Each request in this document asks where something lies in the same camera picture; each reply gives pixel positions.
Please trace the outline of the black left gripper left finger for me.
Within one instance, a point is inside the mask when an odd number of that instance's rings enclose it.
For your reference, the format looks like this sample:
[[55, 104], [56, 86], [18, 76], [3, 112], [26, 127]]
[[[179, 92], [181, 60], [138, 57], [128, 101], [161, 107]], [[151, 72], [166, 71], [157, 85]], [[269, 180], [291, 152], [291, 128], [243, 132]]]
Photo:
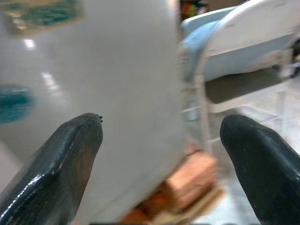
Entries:
[[103, 141], [102, 122], [85, 113], [55, 130], [1, 192], [1, 224], [72, 223]]

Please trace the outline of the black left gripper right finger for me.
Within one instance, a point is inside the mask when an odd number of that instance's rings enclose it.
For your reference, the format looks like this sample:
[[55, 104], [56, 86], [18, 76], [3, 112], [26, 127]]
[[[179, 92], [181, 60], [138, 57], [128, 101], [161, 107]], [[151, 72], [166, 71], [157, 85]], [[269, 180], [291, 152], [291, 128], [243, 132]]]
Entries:
[[226, 116], [220, 139], [262, 225], [300, 223], [300, 156], [273, 129], [239, 114]]

